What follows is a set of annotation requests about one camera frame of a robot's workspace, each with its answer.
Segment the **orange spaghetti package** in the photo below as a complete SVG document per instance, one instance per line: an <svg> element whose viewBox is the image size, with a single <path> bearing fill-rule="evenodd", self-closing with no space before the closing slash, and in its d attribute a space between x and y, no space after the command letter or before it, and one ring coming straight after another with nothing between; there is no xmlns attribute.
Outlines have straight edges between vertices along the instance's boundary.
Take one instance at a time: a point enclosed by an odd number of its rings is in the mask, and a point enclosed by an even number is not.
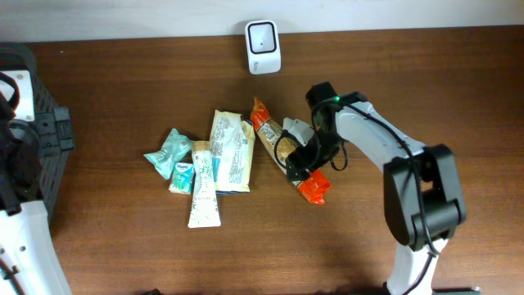
<svg viewBox="0 0 524 295"><path fill-rule="evenodd" d="M276 143L282 135L282 126L271 117L267 107L258 98L254 98L251 121L254 123L254 130L260 141L283 174L286 174L285 160L298 148L298 145L284 138L279 142L277 152L274 152ZM290 180L290 183L308 202L323 205L325 203L323 195L331 188L331 182L319 170L312 174L306 173L306 175L306 180Z"/></svg>

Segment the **cream yellow snack bag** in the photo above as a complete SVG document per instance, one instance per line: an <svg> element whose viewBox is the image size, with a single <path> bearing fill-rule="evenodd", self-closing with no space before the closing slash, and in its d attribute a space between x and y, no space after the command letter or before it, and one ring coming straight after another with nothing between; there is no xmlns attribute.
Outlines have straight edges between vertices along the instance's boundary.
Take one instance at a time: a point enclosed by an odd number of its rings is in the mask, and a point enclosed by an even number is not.
<svg viewBox="0 0 524 295"><path fill-rule="evenodd" d="M210 150L217 194L250 192L254 146L251 120L238 113L215 110Z"/></svg>

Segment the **white bamboo print tube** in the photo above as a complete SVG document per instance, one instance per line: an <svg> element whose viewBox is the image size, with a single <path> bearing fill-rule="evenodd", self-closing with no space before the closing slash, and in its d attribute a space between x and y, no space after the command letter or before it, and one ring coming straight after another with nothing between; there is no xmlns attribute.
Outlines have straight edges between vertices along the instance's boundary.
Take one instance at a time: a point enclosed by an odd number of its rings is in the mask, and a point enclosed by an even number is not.
<svg viewBox="0 0 524 295"><path fill-rule="evenodd" d="M187 226L190 229L219 227L221 226L221 219L208 141L196 141L193 144L192 160L195 180Z"/></svg>

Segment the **teal tissue packet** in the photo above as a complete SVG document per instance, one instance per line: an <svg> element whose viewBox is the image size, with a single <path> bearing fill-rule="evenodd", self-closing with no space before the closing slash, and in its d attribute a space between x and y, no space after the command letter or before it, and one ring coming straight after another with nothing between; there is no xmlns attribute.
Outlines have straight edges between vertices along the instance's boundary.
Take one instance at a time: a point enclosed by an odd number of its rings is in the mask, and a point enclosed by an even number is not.
<svg viewBox="0 0 524 295"><path fill-rule="evenodd" d="M192 163L177 162L174 165L169 191L171 193L191 194L194 177Z"/></svg>

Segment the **mint green wipes pack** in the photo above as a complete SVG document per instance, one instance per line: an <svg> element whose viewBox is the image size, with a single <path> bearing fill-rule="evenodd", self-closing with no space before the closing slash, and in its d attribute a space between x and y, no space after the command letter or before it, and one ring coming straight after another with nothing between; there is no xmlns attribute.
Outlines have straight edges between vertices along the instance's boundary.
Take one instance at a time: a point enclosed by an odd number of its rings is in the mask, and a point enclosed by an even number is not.
<svg viewBox="0 0 524 295"><path fill-rule="evenodd" d="M180 134L176 129L169 132L166 140L157 152L144 154L163 179L169 179L177 162L192 150L193 141Z"/></svg>

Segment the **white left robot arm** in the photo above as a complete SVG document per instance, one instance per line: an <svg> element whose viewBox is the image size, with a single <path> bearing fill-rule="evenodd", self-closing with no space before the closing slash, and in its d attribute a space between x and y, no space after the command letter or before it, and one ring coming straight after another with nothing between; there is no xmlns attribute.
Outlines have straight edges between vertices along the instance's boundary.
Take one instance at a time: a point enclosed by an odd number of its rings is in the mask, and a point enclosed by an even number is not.
<svg viewBox="0 0 524 295"><path fill-rule="evenodd" d="M19 104L1 98L1 293L70 294L40 195L38 136L16 119Z"/></svg>

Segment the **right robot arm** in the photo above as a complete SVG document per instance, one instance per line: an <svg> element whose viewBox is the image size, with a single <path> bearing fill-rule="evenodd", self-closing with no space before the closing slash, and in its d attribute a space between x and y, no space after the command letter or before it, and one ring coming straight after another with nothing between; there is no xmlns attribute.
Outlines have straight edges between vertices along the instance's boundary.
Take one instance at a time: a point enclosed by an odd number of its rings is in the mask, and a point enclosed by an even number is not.
<svg viewBox="0 0 524 295"><path fill-rule="evenodd" d="M428 146L384 119L360 92L338 94L328 82L305 95L309 123L286 118L284 138L296 142L284 167L305 180L355 145L382 173L384 216L397 242L388 294L432 294L440 253L466 220L466 205L451 149Z"/></svg>

